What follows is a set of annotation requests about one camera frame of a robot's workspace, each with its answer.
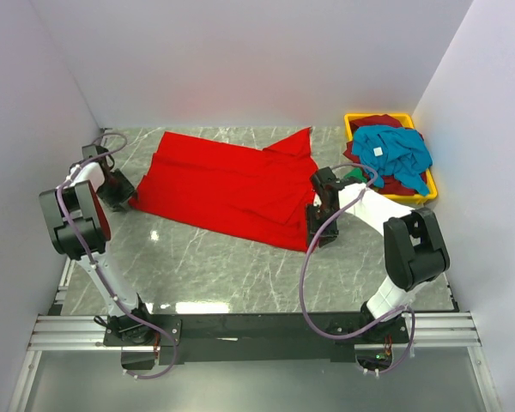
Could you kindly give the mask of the bright red t shirt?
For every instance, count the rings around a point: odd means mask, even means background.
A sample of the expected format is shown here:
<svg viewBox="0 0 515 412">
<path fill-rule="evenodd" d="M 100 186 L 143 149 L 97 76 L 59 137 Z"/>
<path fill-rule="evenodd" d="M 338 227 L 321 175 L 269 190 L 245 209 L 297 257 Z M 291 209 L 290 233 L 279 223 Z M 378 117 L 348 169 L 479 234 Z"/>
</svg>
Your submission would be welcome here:
<svg viewBox="0 0 515 412">
<path fill-rule="evenodd" d="M 138 185 L 133 209 L 194 227 L 305 251 L 311 131 L 247 148 L 167 131 Z"/>
</svg>

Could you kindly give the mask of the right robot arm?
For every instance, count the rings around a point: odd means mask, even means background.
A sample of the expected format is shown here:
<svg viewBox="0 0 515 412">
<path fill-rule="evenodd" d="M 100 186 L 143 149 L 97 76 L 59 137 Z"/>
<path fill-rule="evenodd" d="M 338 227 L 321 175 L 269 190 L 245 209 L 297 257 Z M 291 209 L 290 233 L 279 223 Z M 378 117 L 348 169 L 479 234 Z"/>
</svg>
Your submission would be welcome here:
<svg viewBox="0 0 515 412">
<path fill-rule="evenodd" d="M 370 180 L 340 179 L 330 167 L 317 170 L 310 181 L 319 204 L 306 206 L 307 251 L 300 273 L 300 307 L 310 316 L 304 302 L 304 281 L 312 252 L 337 239 L 337 219 L 350 214 L 377 231 L 383 238 L 386 278 L 363 307 L 360 334 L 379 342 L 390 331 L 389 320 L 407 310 L 423 286 L 450 267 L 450 258 L 435 213 L 413 209 L 378 194 Z"/>
</svg>

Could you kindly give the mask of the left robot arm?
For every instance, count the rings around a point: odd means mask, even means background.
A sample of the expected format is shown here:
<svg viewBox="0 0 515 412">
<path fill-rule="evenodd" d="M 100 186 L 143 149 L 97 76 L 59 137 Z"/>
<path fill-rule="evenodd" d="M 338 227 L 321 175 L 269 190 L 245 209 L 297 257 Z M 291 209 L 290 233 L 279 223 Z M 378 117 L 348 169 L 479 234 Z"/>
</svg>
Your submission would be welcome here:
<svg viewBox="0 0 515 412">
<path fill-rule="evenodd" d="M 103 297 L 108 320 L 136 345 L 149 342 L 155 325 L 139 294 L 119 273 L 109 242 L 112 231 L 103 208 L 126 211 L 136 188 L 108 163 L 111 153 L 98 144 L 82 148 L 83 160 L 70 167 L 65 181 L 39 194 L 39 204 L 55 250 L 82 267 Z"/>
</svg>

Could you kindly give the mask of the green shirt in bin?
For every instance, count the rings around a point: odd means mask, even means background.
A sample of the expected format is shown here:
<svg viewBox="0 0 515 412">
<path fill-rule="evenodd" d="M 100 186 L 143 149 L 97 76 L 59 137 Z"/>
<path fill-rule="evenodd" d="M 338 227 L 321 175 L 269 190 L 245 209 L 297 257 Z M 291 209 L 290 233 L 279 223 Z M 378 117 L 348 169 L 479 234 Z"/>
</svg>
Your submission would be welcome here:
<svg viewBox="0 0 515 412">
<path fill-rule="evenodd" d="M 354 168 L 347 174 L 343 176 L 343 179 L 350 180 L 351 182 L 356 183 L 366 183 L 367 182 L 367 175 L 360 169 L 360 168 Z"/>
</svg>

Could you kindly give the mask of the dark red shirt in bin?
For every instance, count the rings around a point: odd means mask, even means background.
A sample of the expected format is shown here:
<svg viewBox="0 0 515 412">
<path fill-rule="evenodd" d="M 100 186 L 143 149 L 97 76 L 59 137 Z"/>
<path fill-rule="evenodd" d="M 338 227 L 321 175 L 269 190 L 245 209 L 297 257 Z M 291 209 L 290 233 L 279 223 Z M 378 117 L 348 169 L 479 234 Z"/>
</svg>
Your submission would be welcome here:
<svg viewBox="0 0 515 412">
<path fill-rule="evenodd" d="M 362 118 L 359 120 L 356 120 L 351 123 L 351 127 L 353 128 L 353 133 L 355 133 L 360 127 L 366 126 L 366 125 L 389 125 L 391 127 L 400 128 L 402 127 L 401 124 L 393 118 L 390 118 L 389 116 L 385 116 L 384 118 L 381 118 L 380 116 L 371 116 L 367 118 Z M 359 158 L 356 155 L 351 154 L 351 148 L 352 148 L 352 141 L 347 142 L 346 149 L 343 153 L 343 155 L 355 163 L 360 163 Z M 381 194 L 385 193 L 400 193 L 403 195 L 412 195 L 417 192 L 411 189 L 407 189 L 403 187 L 397 180 L 395 180 L 392 177 L 385 177 L 385 187 L 383 189 L 378 188 L 375 184 L 374 186 L 378 189 L 378 192 Z"/>
</svg>

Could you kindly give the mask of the blue t shirt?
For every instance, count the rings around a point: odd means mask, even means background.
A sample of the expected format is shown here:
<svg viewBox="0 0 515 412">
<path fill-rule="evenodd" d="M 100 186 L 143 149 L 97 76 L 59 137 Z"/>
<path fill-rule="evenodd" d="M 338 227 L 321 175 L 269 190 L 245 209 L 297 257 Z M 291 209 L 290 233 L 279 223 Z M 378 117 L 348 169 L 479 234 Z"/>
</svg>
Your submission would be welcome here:
<svg viewBox="0 0 515 412">
<path fill-rule="evenodd" d="M 385 187 L 385 177 L 392 177 L 421 196 L 430 193 L 421 175 L 433 160 L 417 130 L 366 125 L 353 134 L 352 143 L 351 154 L 378 173 L 374 182 L 378 188 Z"/>
</svg>

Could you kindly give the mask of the yellow plastic bin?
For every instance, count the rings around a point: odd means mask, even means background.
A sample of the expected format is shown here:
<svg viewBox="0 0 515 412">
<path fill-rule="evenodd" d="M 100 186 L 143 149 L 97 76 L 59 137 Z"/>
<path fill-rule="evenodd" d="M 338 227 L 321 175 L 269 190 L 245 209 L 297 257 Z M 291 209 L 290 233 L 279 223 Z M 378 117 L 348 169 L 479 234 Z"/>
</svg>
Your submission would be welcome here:
<svg viewBox="0 0 515 412">
<path fill-rule="evenodd" d="M 414 129 L 415 125 L 409 114 L 403 112 L 393 112 L 393 113 L 365 113 L 365 112 L 357 112 L 357 113 L 346 113 L 344 115 L 344 123 L 346 129 L 347 140 L 350 142 L 353 140 L 353 128 L 351 127 L 351 123 L 371 116 L 380 116 L 384 118 L 385 116 L 389 116 L 390 118 L 396 119 L 402 127 L 407 129 Z M 385 193 L 385 196 L 392 201 L 406 204 L 424 204 L 429 201 L 433 201 L 438 196 L 437 186 L 433 179 L 433 175 L 430 169 L 427 169 L 423 173 L 424 182 L 429 189 L 429 193 L 426 196 L 422 196 L 419 193 L 403 195 L 400 193 Z"/>
</svg>

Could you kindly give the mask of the black base beam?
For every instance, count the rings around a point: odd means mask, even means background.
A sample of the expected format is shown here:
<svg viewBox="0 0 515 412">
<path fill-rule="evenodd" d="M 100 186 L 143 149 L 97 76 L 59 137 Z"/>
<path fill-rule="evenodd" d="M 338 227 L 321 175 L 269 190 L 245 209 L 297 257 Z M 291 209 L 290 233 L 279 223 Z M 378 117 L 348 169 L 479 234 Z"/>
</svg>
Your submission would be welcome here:
<svg viewBox="0 0 515 412">
<path fill-rule="evenodd" d="M 355 348 L 370 344 L 389 348 L 409 340 L 403 316 L 370 330 L 370 317 L 361 312 L 319 312 L 311 319 L 323 331 L 311 329 L 299 313 L 153 315 L 149 321 L 166 337 L 131 319 L 115 319 L 106 328 L 106 348 L 121 348 L 128 370 L 223 361 L 330 360 L 353 362 Z"/>
</svg>

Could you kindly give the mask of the aluminium side rail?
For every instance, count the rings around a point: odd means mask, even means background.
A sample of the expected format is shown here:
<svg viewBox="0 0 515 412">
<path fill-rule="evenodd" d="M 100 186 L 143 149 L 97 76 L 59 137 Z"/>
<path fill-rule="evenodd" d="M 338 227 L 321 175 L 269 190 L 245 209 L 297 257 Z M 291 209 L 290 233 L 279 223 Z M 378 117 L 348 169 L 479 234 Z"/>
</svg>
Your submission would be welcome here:
<svg viewBox="0 0 515 412">
<path fill-rule="evenodd" d="M 68 292 L 70 278 L 72 276 L 73 267 L 76 264 L 72 262 L 72 260 L 67 257 L 64 262 L 64 268 L 59 280 L 58 288 L 51 303 L 50 308 L 48 309 L 47 314 L 51 316 L 60 316 L 61 311 L 64 305 L 64 301 Z"/>
</svg>

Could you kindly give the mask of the aluminium front rail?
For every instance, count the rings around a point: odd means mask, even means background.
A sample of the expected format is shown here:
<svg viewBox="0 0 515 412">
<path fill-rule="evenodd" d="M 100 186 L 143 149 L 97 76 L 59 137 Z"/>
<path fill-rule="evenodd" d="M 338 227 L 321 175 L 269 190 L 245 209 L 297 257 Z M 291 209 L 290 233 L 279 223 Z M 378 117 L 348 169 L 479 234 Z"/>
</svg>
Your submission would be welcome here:
<svg viewBox="0 0 515 412">
<path fill-rule="evenodd" d="M 90 316 L 39 316 L 33 327 L 29 351 L 120 351 L 104 344 L 105 329 Z M 418 312 L 415 315 L 415 348 L 480 347 L 481 339 L 468 312 Z"/>
</svg>

